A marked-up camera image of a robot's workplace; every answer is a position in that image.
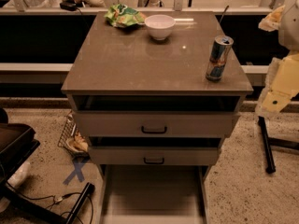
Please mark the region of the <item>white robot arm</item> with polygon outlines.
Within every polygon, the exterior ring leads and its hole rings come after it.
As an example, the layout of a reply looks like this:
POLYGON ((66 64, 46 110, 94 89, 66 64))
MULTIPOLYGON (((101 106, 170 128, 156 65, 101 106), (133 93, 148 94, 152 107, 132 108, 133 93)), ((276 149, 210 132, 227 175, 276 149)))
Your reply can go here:
POLYGON ((267 118, 285 108, 299 93, 299 0, 288 0, 263 18, 258 27, 267 32, 278 30, 278 43, 289 53, 269 64, 255 112, 267 118))

